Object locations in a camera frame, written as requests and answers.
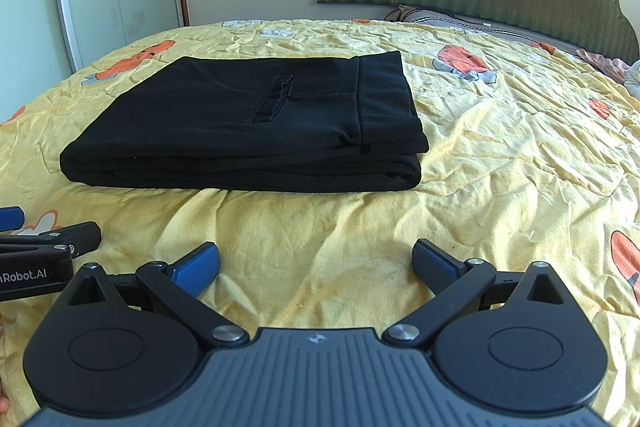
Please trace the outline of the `pink cloth on bed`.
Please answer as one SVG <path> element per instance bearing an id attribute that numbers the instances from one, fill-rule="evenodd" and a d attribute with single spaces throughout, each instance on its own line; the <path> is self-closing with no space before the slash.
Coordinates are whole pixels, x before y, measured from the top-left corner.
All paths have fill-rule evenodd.
<path id="1" fill-rule="evenodd" d="M 602 54 L 588 52 L 584 49 L 578 49 L 576 53 L 579 58 L 602 72 L 603 75 L 619 84 L 624 83 L 629 65 L 620 58 L 607 58 Z"/>

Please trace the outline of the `black pants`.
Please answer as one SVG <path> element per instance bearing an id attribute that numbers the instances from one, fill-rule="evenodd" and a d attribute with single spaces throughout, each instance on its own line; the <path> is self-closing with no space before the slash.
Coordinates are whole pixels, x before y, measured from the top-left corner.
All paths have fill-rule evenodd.
<path id="1" fill-rule="evenodd" d="M 60 165 L 93 186 L 389 192 L 420 183 L 427 149 L 398 52 L 183 57 L 115 98 Z"/>

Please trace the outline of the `yellow floral quilt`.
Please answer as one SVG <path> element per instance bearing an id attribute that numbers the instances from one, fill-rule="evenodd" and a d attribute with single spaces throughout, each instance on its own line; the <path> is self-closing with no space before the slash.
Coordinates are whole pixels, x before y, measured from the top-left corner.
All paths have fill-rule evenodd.
<path id="1" fill-rule="evenodd" d="M 115 98 L 183 56 L 352 57 L 399 51 L 430 143 L 407 192 L 126 190 L 67 181 L 58 155 Z M 570 54 L 484 34 L 368 20 L 230 20 L 111 52 L 1 126 L 1 202 L 25 231 L 94 221 L 113 273 L 206 241 L 222 270 L 204 301 L 260 326 L 384 329 L 422 305 L 425 237 L 460 258 L 553 265 L 608 350 L 594 407 L 639 421 L 639 103 Z"/>

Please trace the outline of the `white patterned folded blanket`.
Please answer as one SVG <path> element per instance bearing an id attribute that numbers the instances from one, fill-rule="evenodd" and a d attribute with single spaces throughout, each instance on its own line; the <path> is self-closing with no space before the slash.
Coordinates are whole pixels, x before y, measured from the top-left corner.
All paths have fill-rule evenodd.
<path id="1" fill-rule="evenodd" d="M 626 70 L 623 86 L 631 96 L 640 100 L 640 61 L 635 61 Z"/>

